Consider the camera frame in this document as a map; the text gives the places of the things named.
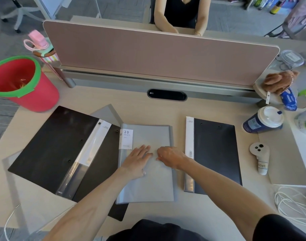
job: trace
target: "game controller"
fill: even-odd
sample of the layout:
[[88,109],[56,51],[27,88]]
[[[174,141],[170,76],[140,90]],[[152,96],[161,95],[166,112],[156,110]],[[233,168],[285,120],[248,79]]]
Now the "game controller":
[[250,145],[250,152],[258,159],[258,171],[261,175],[266,175],[268,172],[270,148],[266,144],[257,142]]

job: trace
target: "woman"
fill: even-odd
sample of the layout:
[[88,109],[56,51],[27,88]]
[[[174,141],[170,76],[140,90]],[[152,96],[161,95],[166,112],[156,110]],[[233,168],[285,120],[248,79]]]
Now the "woman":
[[175,27],[194,28],[202,36],[207,28],[211,0],[156,0],[155,25],[164,32],[179,33]]
[[[133,179],[143,177],[143,168],[153,155],[148,153],[149,150],[150,146],[144,145],[139,149],[135,148],[112,176],[85,196],[58,221],[44,241],[94,240],[124,186]],[[166,166],[189,174],[209,198],[232,219],[246,241],[306,241],[306,234],[303,231],[277,215],[275,210],[256,195],[231,179],[188,158],[179,149],[161,147],[158,149],[158,156],[157,160]],[[159,224],[145,219],[140,220],[132,229],[123,230],[108,238],[108,241],[130,240],[206,241],[199,234],[182,229],[175,224]]]

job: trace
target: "plush toy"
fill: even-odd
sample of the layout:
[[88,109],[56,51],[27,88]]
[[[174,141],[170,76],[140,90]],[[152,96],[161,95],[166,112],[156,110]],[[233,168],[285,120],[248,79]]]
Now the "plush toy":
[[266,76],[262,83],[262,88],[265,91],[280,95],[283,91],[290,87],[293,81],[297,78],[298,71],[283,71],[280,73],[270,73]]

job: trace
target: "black shirt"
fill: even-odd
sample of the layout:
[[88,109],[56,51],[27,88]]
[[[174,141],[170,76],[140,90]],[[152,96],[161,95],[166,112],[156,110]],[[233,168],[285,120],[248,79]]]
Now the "black shirt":
[[[142,219],[131,229],[121,231],[107,241],[207,241],[201,235],[172,223],[159,224]],[[306,234],[279,215],[262,217],[253,233],[253,241],[306,241]]]
[[167,0],[164,16],[175,27],[195,28],[200,0],[184,4],[182,0]]

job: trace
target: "red trash can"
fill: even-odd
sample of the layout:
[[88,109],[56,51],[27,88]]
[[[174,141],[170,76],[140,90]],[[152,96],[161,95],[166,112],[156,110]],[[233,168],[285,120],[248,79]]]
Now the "red trash can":
[[0,96],[35,112],[51,109],[59,92],[30,56],[13,56],[0,61]]

